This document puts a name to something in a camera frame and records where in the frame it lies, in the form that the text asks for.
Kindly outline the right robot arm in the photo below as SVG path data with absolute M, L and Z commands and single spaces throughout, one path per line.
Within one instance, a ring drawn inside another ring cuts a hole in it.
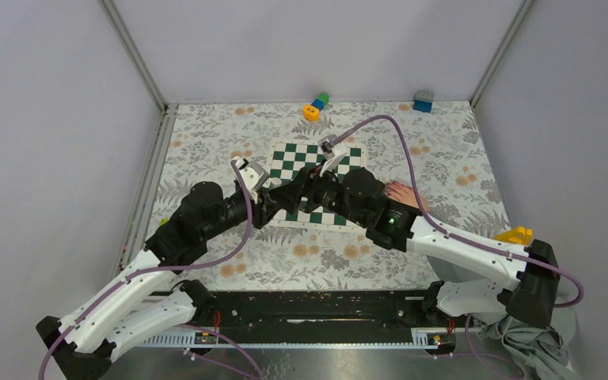
M 364 168 L 338 179 L 331 173 L 301 169 L 270 197 L 289 213 L 323 207 L 365 230 L 384 249 L 422 253 L 447 261 L 482 278 L 464 283 L 435 283 L 422 305 L 430 325 L 473 314 L 509 315 L 538 328 L 551 325 L 561 275 L 552 246 L 538 239 L 529 245 L 471 234 L 432 218 L 420 209 L 390 199 L 385 185 Z

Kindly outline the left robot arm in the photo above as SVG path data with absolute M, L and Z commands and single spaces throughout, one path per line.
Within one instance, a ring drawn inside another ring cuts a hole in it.
M 36 331 L 47 352 L 38 377 L 55 361 L 67 379 L 99 379 L 122 354 L 170 327 L 217 321 L 215 297 L 199 280 L 184 280 L 155 305 L 134 308 L 182 272 L 236 256 L 252 231 L 280 211 L 270 190 L 254 192 L 241 180 L 235 184 L 229 197 L 215 182 L 195 184 L 169 221 L 99 293 L 65 317 L 39 321 Z

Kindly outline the person's hand painted nails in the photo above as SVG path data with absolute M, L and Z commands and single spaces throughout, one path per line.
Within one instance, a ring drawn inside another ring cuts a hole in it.
M 422 211 L 429 212 L 427 200 L 422 194 L 419 194 L 420 202 L 416 201 L 415 192 L 412 187 L 401 182 L 392 180 L 386 184 L 386 196 L 397 202 L 407 204 L 411 207 L 418 208 Z

